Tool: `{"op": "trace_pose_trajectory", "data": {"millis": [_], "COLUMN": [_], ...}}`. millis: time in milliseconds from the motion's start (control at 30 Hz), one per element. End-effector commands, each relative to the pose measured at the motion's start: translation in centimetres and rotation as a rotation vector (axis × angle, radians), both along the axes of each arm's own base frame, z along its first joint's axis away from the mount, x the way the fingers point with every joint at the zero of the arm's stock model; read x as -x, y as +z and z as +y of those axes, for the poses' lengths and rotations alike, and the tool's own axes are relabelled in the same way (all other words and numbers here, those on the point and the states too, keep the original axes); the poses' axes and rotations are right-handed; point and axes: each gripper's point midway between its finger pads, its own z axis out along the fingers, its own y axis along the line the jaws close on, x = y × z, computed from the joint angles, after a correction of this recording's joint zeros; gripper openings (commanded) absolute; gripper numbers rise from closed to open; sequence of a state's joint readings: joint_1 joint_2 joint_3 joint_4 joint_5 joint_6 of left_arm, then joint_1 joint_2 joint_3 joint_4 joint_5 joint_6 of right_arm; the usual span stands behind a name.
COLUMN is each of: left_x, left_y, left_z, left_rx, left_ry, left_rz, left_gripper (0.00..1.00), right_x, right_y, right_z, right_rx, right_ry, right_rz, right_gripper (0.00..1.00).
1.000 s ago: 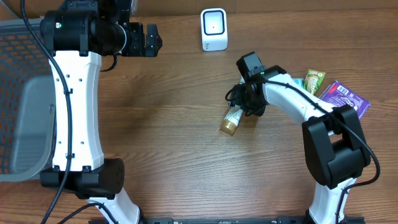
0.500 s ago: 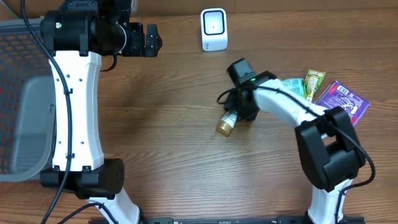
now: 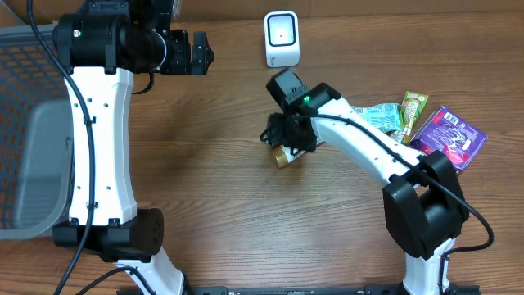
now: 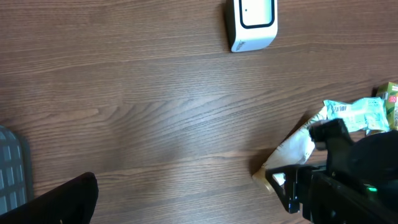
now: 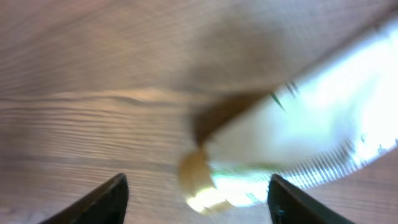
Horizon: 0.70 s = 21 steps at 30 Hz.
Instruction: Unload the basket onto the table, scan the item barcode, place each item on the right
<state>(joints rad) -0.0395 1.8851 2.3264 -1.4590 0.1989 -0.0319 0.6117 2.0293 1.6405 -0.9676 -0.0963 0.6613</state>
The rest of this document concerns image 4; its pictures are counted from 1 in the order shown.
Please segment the teal snack packet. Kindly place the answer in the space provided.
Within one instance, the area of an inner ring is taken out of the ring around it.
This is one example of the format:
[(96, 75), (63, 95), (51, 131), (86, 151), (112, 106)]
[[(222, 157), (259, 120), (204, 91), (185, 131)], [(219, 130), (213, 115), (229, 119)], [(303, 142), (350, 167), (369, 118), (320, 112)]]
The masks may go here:
[(324, 100), (329, 120), (342, 119), (350, 133), (359, 130), (390, 130), (384, 100), (380, 97), (362, 98), (353, 103)]

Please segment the green yellow snack packet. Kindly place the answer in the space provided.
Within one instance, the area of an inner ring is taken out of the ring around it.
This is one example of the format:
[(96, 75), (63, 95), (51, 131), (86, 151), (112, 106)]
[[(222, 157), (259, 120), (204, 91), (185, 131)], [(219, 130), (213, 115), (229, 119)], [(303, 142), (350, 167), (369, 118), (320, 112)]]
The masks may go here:
[(390, 129), (397, 130), (397, 84), (388, 82), (377, 89), (376, 96), (384, 100), (386, 118)]

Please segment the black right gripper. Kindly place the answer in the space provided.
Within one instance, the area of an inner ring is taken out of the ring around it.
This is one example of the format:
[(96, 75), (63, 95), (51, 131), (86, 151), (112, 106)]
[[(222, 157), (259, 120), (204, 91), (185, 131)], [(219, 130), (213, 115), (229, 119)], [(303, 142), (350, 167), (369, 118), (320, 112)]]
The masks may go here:
[[(288, 165), (266, 170), (265, 177), (276, 192), (285, 210), (292, 214), (302, 212), (304, 218), (312, 218), (310, 208), (310, 186), (313, 175), (326, 171), (326, 164)], [(275, 180), (275, 174), (284, 174), (285, 182), (281, 187)]]

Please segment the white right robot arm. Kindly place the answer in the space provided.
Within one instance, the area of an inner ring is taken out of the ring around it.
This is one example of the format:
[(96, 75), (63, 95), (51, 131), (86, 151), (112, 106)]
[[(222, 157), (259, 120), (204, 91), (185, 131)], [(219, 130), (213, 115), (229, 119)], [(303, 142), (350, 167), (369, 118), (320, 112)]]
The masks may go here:
[(397, 131), (326, 140), (327, 160), (265, 173), (288, 213), (312, 223), (397, 223)]

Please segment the white tube with gold cap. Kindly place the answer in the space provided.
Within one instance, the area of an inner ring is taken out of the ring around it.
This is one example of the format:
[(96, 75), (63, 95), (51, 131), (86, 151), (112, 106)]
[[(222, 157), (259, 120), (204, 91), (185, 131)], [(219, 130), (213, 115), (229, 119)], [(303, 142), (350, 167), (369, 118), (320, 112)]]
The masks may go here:
[(301, 125), (274, 152), (267, 158), (261, 168), (252, 175), (253, 181), (267, 194), (274, 192), (273, 187), (266, 179), (266, 171), (277, 167), (305, 164), (311, 156), (315, 144), (312, 141), (308, 128), (321, 120), (327, 119), (327, 110), (324, 106), (316, 115)]

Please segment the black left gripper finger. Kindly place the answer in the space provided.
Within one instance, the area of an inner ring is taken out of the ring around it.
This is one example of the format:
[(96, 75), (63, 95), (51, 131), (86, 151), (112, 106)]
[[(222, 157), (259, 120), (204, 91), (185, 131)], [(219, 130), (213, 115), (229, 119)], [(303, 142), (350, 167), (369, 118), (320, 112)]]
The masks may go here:
[(85, 172), (53, 190), (1, 215), (1, 224), (87, 224), (94, 214), (99, 188)]

